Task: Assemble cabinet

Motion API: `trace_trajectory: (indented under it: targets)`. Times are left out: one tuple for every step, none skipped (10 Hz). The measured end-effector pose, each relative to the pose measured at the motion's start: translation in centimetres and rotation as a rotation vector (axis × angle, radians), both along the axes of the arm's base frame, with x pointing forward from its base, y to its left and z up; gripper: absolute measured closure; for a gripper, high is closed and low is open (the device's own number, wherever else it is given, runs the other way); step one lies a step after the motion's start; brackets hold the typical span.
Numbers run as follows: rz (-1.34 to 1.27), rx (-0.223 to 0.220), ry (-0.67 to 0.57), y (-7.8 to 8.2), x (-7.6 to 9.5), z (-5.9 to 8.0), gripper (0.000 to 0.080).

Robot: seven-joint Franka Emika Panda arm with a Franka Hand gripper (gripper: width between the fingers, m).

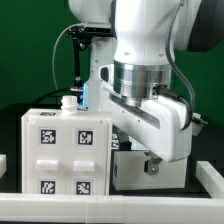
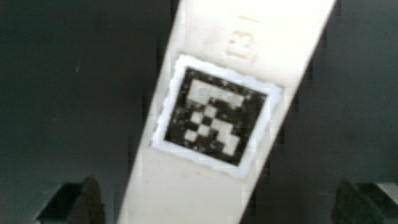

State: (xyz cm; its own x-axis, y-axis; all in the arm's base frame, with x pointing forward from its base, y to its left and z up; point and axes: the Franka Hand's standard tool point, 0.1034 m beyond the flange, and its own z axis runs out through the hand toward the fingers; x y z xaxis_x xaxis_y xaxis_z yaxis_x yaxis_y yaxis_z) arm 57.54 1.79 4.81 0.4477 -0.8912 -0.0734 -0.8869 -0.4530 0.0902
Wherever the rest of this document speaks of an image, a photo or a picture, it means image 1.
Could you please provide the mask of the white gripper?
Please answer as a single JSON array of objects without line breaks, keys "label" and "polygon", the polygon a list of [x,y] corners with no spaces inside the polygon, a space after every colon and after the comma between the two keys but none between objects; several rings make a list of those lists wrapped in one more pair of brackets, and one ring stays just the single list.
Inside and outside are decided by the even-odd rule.
[{"label": "white gripper", "polygon": [[192,128],[184,103],[169,98],[171,68],[109,64],[99,68],[100,109],[112,115],[119,128],[120,150],[130,150],[129,136],[146,147],[144,172],[155,175],[162,160],[189,156]]}]

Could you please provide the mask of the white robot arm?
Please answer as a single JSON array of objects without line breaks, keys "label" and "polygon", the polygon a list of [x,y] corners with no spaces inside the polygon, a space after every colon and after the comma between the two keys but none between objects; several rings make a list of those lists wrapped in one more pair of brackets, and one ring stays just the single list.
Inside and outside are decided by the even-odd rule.
[{"label": "white robot arm", "polygon": [[107,28],[93,39],[93,54],[108,56],[98,70],[98,90],[88,87],[90,109],[108,111],[113,124],[148,149],[145,172],[187,158],[191,151],[195,92],[175,64],[196,34],[203,7],[215,0],[69,0],[85,33]]}]

